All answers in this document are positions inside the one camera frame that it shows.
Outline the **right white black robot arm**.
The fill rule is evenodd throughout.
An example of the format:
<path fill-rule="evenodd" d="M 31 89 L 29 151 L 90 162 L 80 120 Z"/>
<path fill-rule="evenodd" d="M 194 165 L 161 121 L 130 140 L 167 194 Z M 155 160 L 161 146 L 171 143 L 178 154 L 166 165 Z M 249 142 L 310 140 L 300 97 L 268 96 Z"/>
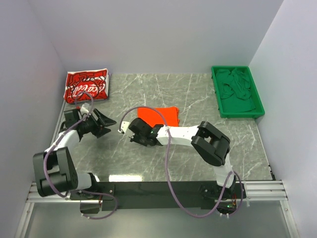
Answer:
<path fill-rule="evenodd" d="M 143 146 L 173 145 L 189 146 L 196 150 L 201 158 L 213 167 L 215 188 L 210 190 L 212 197 L 219 197 L 225 188 L 223 200 L 234 198 L 236 176 L 228 174 L 233 171 L 230 162 L 230 139 L 207 121 L 190 127 L 173 127 L 164 124 L 150 126 L 143 119 L 136 118 L 127 126 L 121 127 L 124 132 L 130 130 L 133 135 L 131 142 Z"/>

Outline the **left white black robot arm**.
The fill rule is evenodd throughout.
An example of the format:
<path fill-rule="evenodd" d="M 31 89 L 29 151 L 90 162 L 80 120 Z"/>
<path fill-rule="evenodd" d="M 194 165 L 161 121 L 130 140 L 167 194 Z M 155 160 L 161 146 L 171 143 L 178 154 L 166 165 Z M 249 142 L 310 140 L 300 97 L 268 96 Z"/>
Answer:
<path fill-rule="evenodd" d="M 45 151 L 33 156 L 33 167 L 38 194 L 41 197 L 72 190 L 97 192 L 98 185 L 92 173 L 76 172 L 71 158 L 72 150 L 85 134 L 100 138 L 111 132 L 109 126 L 116 121 L 94 109 L 90 114 L 85 109 L 64 111 L 57 140 Z"/>

